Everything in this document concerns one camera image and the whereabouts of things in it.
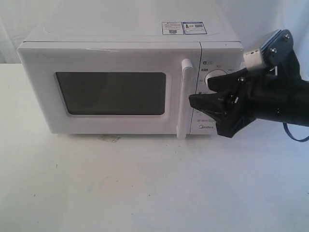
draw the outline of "microwave door window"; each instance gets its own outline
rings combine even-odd
[[[160,72],[57,72],[72,115],[162,115],[166,75]]]

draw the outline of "dial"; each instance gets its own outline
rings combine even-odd
[[[205,84],[208,86],[207,80],[211,77],[222,76],[222,75],[226,75],[226,74],[227,74],[226,72],[224,72],[223,70],[220,70],[220,69],[213,70],[209,74],[206,75]]]

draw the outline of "microwave top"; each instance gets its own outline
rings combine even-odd
[[[238,42],[212,0],[64,0],[25,42]]]

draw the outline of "white backdrop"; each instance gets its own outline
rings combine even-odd
[[[62,0],[0,0],[0,63],[19,63],[16,48]],[[289,29],[309,75],[309,0],[216,0],[244,47],[275,29]]]

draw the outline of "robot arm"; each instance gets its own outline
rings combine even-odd
[[[216,93],[191,95],[191,106],[212,117],[221,136],[232,138],[260,118],[283,122],[296,140],[286,123],[309,127],[309,83],[299,74],[290,31],[263,37],[244,53],[244,60],[246,69],[208,79]]]

